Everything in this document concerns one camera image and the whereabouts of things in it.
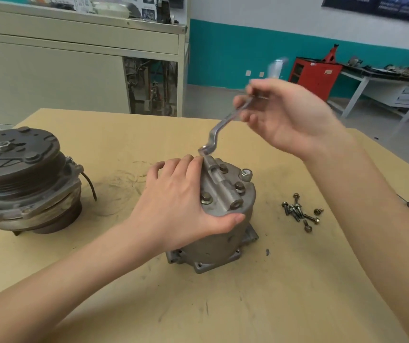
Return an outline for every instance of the wooden workbench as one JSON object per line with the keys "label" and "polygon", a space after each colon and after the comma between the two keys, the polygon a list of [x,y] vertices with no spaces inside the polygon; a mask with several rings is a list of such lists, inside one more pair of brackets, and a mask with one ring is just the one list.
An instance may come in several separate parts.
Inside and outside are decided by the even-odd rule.
{"label": "wooden workbench", "polygon": [[[27,118],[20,125],[53,132],[63,153],[84,166],[98,202],[84,181],[82,214],[68,228],[18,237],[0,231],[0,291],[127,218],[149,165],[196,154],[214,124],[48,109]],[[409,200],[409,165],[350,132]],[[253,170],[251,222],[260,239],[243,248],[238,261],[202,275],[160,255],[85,301],[46,342],[408,342],[301,161],[271,148],[240,122],[222,132],[215,157]],[[294,192],[306,212],[325,209],[310,235],[281,207]]]}

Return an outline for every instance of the silver box-end wrench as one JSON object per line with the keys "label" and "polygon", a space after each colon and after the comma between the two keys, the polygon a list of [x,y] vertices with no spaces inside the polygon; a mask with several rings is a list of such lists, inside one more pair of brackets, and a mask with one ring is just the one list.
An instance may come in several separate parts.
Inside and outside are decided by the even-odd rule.
{"label": "silver box-end wrench", "polygon": [[[268,66],[268,78],[279,78],[279,76],[281,75],[282,67],[287,62],[288,59],[286,57],[277,59],[274,62],[272,62]],[[217,148],[217,136],[220,130],[222,130],[229,122],[235,120],[239,116],[241,111],[247,109],[254,98],[255,96],[249,96],[246,100],[246,103],[244,103],[241,107],[234,110],[224,119],[219,121],[219,123],[216,126],[214,126],[209,132],[208,143],[206,143],[206,145],[198,149],[198,154],[200,154],[201,156],[211,155]]]}

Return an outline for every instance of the forearm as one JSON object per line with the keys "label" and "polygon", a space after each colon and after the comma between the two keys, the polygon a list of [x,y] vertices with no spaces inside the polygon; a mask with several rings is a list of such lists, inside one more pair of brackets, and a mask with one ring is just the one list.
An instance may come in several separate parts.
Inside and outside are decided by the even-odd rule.
{"label": "forearm", "polygon": [[409,209],[343,131],[305,164],[360,264],[409,335]]}
{"label": "forearm", "polygon": [[0,342],[39,339],[86,298],[154,256],[135,234],[123,236],[133,238],[131,248],[115,248],[117,228],[1,292]]}

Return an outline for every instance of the red tool cabinet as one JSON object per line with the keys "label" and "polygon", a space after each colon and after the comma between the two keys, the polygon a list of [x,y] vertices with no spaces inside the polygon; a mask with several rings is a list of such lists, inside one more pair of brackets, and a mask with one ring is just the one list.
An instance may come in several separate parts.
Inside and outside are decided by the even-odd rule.
{"label": "red tool cabinet", "polygon": [[321,63],[320,60],[297,57],[289,82],[304,86],[322,100],[327,101],[342,66],[336,63]]}

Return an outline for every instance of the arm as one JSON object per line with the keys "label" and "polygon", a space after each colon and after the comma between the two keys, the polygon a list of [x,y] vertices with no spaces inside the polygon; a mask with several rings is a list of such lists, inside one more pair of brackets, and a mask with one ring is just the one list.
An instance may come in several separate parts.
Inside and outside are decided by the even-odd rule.
{"label": "arm", "polygon": [[125,222],[1,292],[0,343],[40,339],[89,296],[152,257],[241,222],[243,214],[213,217],[202,210],[201,164],[191,155],[155,164]]}
{"label": "arm", "polygon": [[[332,110],[301,86],[253,80],[268,97],[242,120],[268,143],[301,158],[380,295],[409,335],[409,209]],[[245,97],[237,96],[240,106]]]}

